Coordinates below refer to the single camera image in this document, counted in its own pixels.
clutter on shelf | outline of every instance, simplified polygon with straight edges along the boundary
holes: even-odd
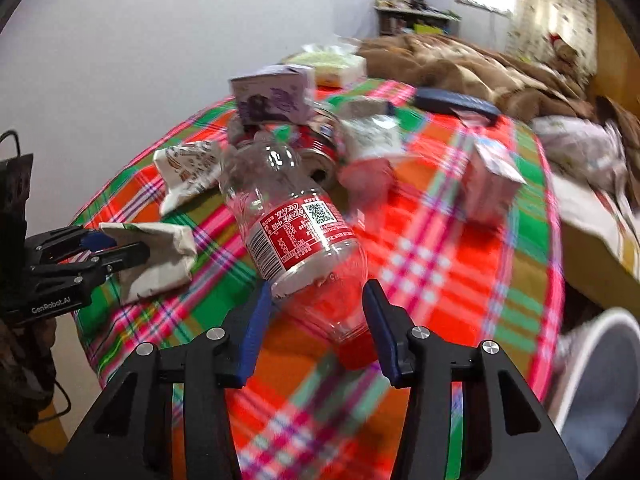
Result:
[[[460,16],[452,10],[441,11],[424,0],[375,0],[380,20],[380,36],[437,32],[454,34]]]

purple printed box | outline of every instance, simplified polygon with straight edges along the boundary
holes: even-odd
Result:
[[[305,124],[316,97],[314,69],[272,65],[230,80],[242,124]]]

black cable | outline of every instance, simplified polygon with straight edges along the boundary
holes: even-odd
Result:
[[[13,137],[15,141],[15,151],[20,156],[20,139],[18,138],[18,133],[15,130],[7,130],[4,134],[0,135],[0,142],[5,140],[7,137]]]
[[[59,413],[56,413],[55,415],[51,415],[48,416],[46,418],[41,418],[38,422],[36,422],[36,424],[42,424],[43,422],[51,422],[52,420],[56,420],[57,418],[60,418],[63,415],[66,415],[68,412],[71,411],[71,399],[69,399],[69,396],[66,394],[65,389],[60,386],[60,383],[57,380],[53,381],[56,386],[59,388],[59,390],[62,392],[62,394],[65,396],[66,399],[66,408],[64,410],[62,410]]]

crumpled paper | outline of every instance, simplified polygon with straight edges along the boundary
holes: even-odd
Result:
[[[119,246],[144,242],[149,247],[146,264],[118,273],[120,304],[150,298],[191,281],[191,268],[198,252],[190,227],[160,222],[102,222],[100,229]]]
[[[215,140],[197,140],[154,153],[154,164],[167,194],[160,205],[165,216],[204,190],[215,187],[222,170],[222,148]]]

food wrapper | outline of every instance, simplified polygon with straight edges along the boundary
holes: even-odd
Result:
[[[467,220],[498,227],[524,183],[507,148],[497,140],[478,137],[462,179]]]
[[[167,194],[160,205],[165,216],[204,190],[218,185],[222,148],[215,140],[197,140],[156,150],[154,164]]]
[[[353,98],[345,101],[336,115],[342,126],[342,155],[348,164],[404,155],[400,121],[390,102],[377,98]]]
[[[309,66],[267,66],[230,84],[244,125],[305,124],[313,113],[316,83]]]

